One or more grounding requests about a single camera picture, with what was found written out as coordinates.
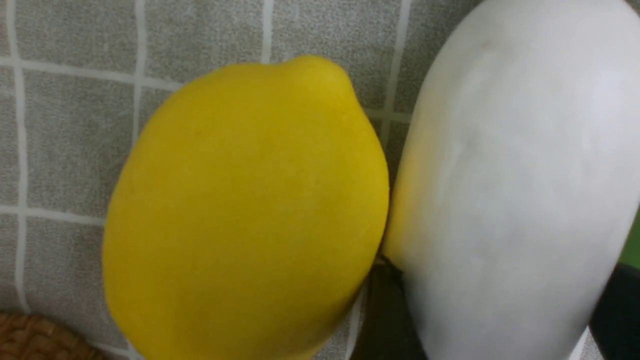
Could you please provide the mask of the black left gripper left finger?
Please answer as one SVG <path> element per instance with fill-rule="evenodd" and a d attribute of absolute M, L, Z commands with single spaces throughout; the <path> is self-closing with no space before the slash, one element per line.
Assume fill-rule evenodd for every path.
<path fill-rule="evenodd" d="M 390 260 L 377 260 L 368 277 L 365 319 L 352 360 L 426 360 L 410 316 L 403 272 Z"/>

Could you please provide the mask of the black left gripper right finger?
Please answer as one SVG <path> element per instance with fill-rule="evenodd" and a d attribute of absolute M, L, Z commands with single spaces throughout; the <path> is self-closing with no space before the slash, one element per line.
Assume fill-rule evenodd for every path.
<path fill-rule="evenodd" d="M 590 332 L 605 360 L 640 358 L 640 271 L 616 265 L 590 319 Z"/>

